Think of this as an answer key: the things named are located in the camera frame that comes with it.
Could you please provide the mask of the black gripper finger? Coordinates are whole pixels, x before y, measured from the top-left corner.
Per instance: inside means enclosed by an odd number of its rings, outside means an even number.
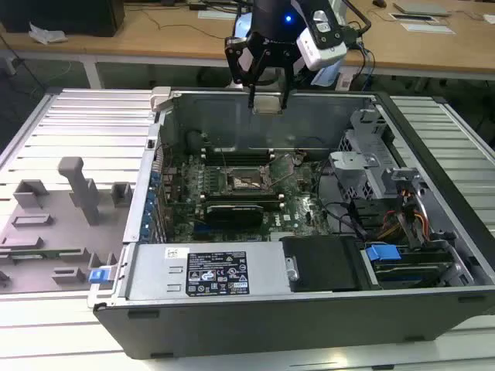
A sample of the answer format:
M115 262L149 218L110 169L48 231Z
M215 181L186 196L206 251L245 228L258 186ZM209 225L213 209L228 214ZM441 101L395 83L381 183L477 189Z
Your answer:
M295 53L290 49L280 49L278 51L278 64L284 70L285 82L282 88L281 109L287 108L289 93L292 89L294 79L294 62Z
M225 55L233 80L249 89L248 107L254 107L256 85L268 66L271 51L261 36L227 37Z

